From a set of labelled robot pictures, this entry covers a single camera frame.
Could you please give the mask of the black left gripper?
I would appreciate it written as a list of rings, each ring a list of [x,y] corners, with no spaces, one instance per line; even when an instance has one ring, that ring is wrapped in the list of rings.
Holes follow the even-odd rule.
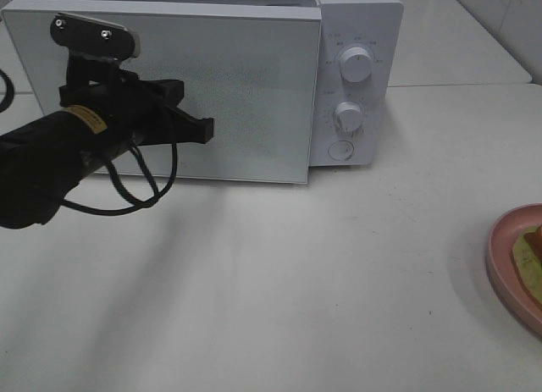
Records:
[[[69,54],[66,81],[59,88],[62,108],[86,108],[108,132],[134,132],[144,146],[207,144],[214,137],[214,118],[197,119],[181,110],[184,95],[181,80],[142,80],[118,61],[75,53]]]

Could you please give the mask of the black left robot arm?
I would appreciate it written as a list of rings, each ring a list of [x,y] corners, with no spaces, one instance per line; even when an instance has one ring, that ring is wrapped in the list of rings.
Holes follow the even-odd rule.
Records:
[[[153,207],[173,186],[178,144],[206,144],[212,118],[179,108],[181,80],[141,80],[112,58],[69,55],[60,110],[1,136],[1,225],[46,224],[61,207],[117,217]],[[120,209],[98,209],[66,196],[105,168]]]

